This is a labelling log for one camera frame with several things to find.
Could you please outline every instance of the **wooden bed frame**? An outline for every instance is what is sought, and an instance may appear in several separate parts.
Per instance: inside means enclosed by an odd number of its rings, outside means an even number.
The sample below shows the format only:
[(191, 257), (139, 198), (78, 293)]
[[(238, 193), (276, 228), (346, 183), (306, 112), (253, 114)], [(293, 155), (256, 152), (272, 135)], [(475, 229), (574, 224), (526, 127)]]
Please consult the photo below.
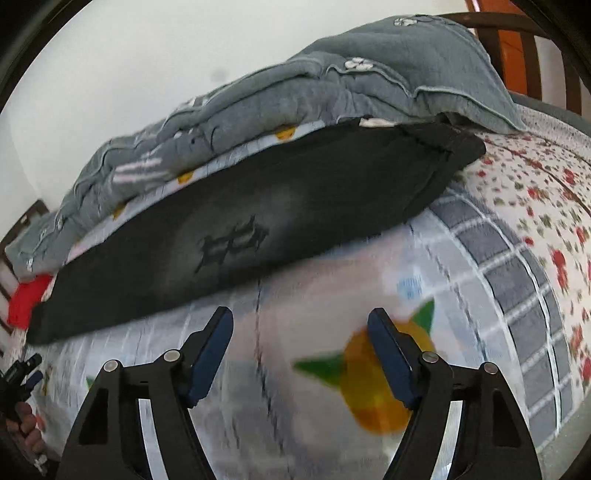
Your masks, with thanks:
[[(14, 226), (8, 231), (8, 233), (2, 238), (0, 241), (0, 266), (5, 265), (8, 267), (9, 272), (14, 275), (14, 269), (12, 268), (12, 264), (8, 260), (6, 253), (4, 253), (4, 249), (9, 245), (18, 235), (26, 229), (30, 224), (31, 220), (37, 216), (41, 216), (47, 213), (49, 210), (45, 203), (42, 200), (37, 200), (31, 207), (23, 214), (22, 217), (19, 218), (18, 222), (14, 224)], [(12, 297), (9, 293), (7, 287), (2, 284), (2, 280), (0, 279), (0, 296), (3, 297), (6, 301), (10, 301)], [(5, 323), (5, 319), (0, 318), (0, 328), (4, 329), (9, 335), (12, 333), (13, 328), (10, 327)]]
[[(490, 55), (491, 63), (503, 81), (505, 81), (505, 75), (499, 30), (518, 32), (523, 45), (527, 96), (542, 100), (540, 60), (535, 37), (550, 38), (533, 20), (524, 15), (494, 12), (467, 12), (447, 14), (442, 15), (442, 17), (476, 30), (478, 40)], [(566, 84), (566, 108), (581, 115), (581, 82), (579, 74), (564, 53), (562, 53), (562, 61)]]

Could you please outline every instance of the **finger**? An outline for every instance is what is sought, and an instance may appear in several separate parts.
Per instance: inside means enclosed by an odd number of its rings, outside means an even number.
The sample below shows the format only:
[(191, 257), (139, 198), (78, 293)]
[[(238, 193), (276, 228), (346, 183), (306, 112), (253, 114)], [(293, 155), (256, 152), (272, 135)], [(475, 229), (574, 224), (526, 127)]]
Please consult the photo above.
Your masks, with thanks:
[(39, 440), (35, 445), (31, 447), (33, 453), (43, 453), (45, 452), (46, 445), (43, 440)]
[(20, 425), (12, 420), (6, 420), (6, 428), (10, 433), (18, 433)]
[(17, 405), (14, 407), (14, 410), (17, 412), (17, 415), (21, 420), (23, 420), (27, 415), (31, 415), (33, 413), (31, 406), (23, 401), (17, 403)]
[(27, 435), (35, 430), (36, 425), (37, 419), (35, 418), (35, 415), (27, 415), (22, 419), (21, 431)]
[(33, 430), (25, 439), (25, 445), (32, 449), (39, 441), (41, 441), (41, 432), (39, 430)]

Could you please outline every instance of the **green leaf print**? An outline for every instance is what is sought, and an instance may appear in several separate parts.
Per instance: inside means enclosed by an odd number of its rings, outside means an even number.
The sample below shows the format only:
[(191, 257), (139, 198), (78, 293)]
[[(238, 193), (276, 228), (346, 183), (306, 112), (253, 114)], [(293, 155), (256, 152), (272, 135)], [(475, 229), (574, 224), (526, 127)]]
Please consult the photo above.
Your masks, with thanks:
[(523, 218), (519, 219), (519, 225), (517, 225), (518, 230), (523, 230), (524, 232), (529, 232), (530, 227), (527, 225), (527, 221)]
[(540, 215), (540, 220), (546, 228), (552, 228), (552, 220), (550, 219), (550, 215)]
[(345, 368), (345, 359), (341, 352), (312, 360), (299, 360), (294, 363), (295, 370), (318, 378), (328, 386), (336, 388), (339, 388), (340, 378)]
[(433, 312), (435, 310), (435, 301), (429, 300), (423, 306), (421, 306), (413, 316), (411, 322), (421, 327), (427, 334), (431, 333), (431, 325), (433, 324)]
[(575, 221), (575, 223), (580, 223), (581, 222), (581, 217), (577, 215), (577, 212), (575, 212), (574, 209), (571, 208), (569, 213), (570, 213), (570, 216)]

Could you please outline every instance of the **folded quilt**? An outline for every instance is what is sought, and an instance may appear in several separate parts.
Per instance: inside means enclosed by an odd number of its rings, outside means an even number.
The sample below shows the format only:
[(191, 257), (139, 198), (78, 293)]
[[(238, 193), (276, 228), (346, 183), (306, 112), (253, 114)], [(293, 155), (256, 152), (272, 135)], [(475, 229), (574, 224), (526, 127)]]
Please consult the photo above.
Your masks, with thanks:
[(467, 118), (498, 133), (525, 129), (488, 55), (450, 20), (391, 17), (316, 41), (284, 63), (181, 105), (135, 135), (102, 145), (61, 206), (6, 248), (21, 280), (54, 273), (70, 248), (121, 203), (286, 125), (374, 116)]

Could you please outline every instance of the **mattress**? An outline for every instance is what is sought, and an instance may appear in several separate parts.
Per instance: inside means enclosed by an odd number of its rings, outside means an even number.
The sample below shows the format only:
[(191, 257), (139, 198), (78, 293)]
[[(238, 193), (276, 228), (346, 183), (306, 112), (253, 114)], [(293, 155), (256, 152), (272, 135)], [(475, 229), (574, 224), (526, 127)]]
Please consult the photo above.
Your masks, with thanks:
[[(167, 313), (18, 352), (44, 358), (34, 402), (47, 443), (63, 449), (105, 361), (152, 361), (225, 305), (234, 312), (235, 333), (210, 394), (191, 411), (214, 472), (232, 479), (347, 479), (361, 472), (381, 478), (404, 420), (376, 432), (353, 414), (342, 389), (296, 366), (348, 348), (374, 307), (408, 323), (433, 299), (433, 347), (449, 363), (497, 363), (544, 452), (582, 405), (591, 380), (591, 149), (576, 128), (519, 108), (529, 131), (474, 130), (486, 155), (404, 226)], [(255, 142), (290, 141), (321, 127), (300, 125)], [(76, 245), (70, 259), (162, 197), (245, 156), (218, 158), (133, 200)], [(447, 474), (459, 408), (452, 406), (435, 478)], [(166, 478), (148, 402), (141, 415), (153, 477)]]

